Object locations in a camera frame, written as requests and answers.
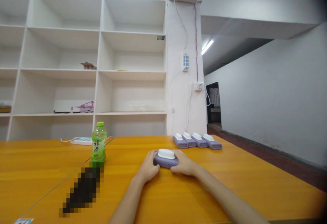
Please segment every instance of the hand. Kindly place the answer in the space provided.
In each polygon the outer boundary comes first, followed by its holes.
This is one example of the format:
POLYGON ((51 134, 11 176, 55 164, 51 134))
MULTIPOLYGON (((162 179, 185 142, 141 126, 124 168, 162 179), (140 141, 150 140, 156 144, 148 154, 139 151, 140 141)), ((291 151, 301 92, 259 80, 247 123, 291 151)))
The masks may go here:
POLYGON ((184 175, 194 176, 197 163, 189 159, 181 150, 172 150, 178 159, 178 165, 170 168, 172 173, 182 173, 184 175))
POLYGON ((153 150, 147 153, 139 171, 136 174, 136 178, 139 179, 142 184, 147 183, 159 172, 160 165, 153 165, 153 158, 158 150, 153 150))

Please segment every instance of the purple base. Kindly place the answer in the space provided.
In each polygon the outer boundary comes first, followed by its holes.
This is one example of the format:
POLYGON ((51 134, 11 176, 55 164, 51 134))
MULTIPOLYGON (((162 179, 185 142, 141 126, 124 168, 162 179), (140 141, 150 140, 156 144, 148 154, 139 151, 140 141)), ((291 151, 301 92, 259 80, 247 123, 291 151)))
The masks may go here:
POLYGON ((195 140, 191 139, 186 139, 183 135, 182 135, 184 141, 187 142, 188 147, 196 147, 197 146, 197 142, 195 140))
POLYGON ((208 147, 208 143, 205 140, 197 140, 195 137, 191 136, 193 138, 193 140, 195 140, 197 142, 197 145, 199 148, 205 148, 208 147))
POLYGON ((176 146, 177 146, 178 148, 181 148, 181 149, 182 149, 182 148, 188 148, 187 142, 184 141, 184 140, 179 141, 179 140, 176 139, 175 136, 173 136, 173 141, 175 142, 175 144, 176 144, 176 146))
POLYGON ((208 143, 208 146, 212 149, 212 150, 221 150, 222 149, 222 145, 219 142, 216 141, 208 141, 206 138, 202 137, 203 140, 205 140, 208 143))
POLYGON ((154 165, 158 164, 160 165, 160 167, 165 167, 170 169, 172 166, 178 165, 178 159, 177 158, 166 159, 166 158, 159 157, 158 154, 156 154, 153 159, 153 164, 154 165))

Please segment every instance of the white wall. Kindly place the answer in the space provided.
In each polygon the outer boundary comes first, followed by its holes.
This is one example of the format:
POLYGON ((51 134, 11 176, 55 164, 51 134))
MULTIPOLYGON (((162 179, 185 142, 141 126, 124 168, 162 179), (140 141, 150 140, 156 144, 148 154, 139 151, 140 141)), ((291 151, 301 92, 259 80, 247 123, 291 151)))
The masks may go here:
MULTIPOLYGON (((187 30, 187 46, 185 51, 190 56, 189 72, 182 72, 182 56, 186 43, 186 33, 179 19, 174 2, 169 1, 167 7, 167 134, 198 132, 206 133, 205 92, 197 93, 192 82, 197 80, 195 10, 193 4, 176 2, 178 12, 187 30)), ((199 82, 203 82, 203 62, 201 55, 201 14, 197 4, 198 30, 198 67, 199 82)))
POLYGON ((205 77, 214 82, 224 130, 327 165, 327 23, 205 77))
POLYGON ((203 16, 320 24, 326 20, 318 0, 202 0, 203 16))

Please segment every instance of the green tea bottle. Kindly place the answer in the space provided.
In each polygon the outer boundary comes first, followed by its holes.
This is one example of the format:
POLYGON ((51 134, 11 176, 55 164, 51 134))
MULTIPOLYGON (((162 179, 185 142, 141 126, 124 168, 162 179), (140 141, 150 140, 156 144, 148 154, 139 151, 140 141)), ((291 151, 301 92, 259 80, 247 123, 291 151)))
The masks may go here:
POLYGON ((91 163, 104 163, 106 161, 107 130, 103 125, 103 122, 98 122, 98 127, 92 133, 91 163))

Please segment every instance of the red floor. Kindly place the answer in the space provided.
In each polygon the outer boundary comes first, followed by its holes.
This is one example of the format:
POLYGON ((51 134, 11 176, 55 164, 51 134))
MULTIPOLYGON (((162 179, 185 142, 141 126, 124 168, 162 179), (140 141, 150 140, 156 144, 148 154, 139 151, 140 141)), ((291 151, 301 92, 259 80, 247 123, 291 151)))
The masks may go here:
POLYGON ((243 150, 265 160, 268 163, 294 175, 295 177, 327 192, 327 174, 325 171, 316 169, 305 163, 294 159, 286 158, 278 153, 269 151, 258 145, 240 140, 232 135, 225 134, 221 131, 215 131, 212 128, 207 128, 208 134, 215 134, 224 140, 242 148, 243 150))

